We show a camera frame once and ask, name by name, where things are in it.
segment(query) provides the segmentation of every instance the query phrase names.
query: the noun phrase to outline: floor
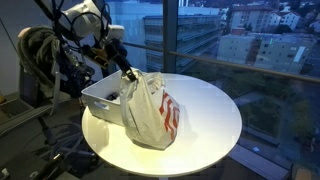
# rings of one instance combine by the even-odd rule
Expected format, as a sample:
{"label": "floor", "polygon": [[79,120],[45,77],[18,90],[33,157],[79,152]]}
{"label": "floor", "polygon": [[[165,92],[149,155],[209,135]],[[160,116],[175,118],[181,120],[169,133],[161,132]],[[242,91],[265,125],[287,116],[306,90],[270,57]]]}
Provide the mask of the floor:
{"label": "floor", "polygon": [[[81,122],[81,111],[79,106],[79,100],[73,99],[71,101],[61,104],[59,111],[51,116],[46,117],[45,122],[49,127],[57,126],[53,128],[54,133],[60,135],[69,135],[70,133],[80,132],[78,129],[66,125],[67,123],[80,124]],[[22,152],[28,151],[36,155],[42,154],[44,150],[47,150],[48,146],[44,144],[45,139],[41,134],[41,126],[37,120],[30,121],[29,123],[20,126],[19,128],[12,131],[10,134],[0,138],[0,166],[21,154]],[[87,145],[83,141],[80,149],[86,149]],[[99,160],[98,164],[91,166],[88,158],[78,157],[70,155],[68,157],[69,164],[72,165],[70,171],[71,174],[78,177],[79,179],[103,179],[103,180],[140,180],[140,179],[157,179],[150,177],[141,177],[133,174],[128,174],[122,170],[113,167],[112,165]],[[203,170],[201,172],[191,174],[182,177],[169,178],[172,180],[192,180],[192,179],[223,179],[223,180],[246,180],[264,179],[255,172],[249,170],[245,166],[231,159],[225,157],[216,165]]]}

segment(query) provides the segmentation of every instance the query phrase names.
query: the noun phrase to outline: white plastic container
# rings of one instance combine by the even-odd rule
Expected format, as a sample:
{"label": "white plastic container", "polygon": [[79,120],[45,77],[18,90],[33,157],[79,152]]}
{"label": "white plastic container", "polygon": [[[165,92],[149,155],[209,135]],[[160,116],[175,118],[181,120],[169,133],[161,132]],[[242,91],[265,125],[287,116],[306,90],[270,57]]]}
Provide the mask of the white plastic container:
{"label": "white plastic container", "polygon": [[122,71],[119,70],[81,92],[93,116],[123,126],[120,101],[109,101],[106,98],[120,91]]}

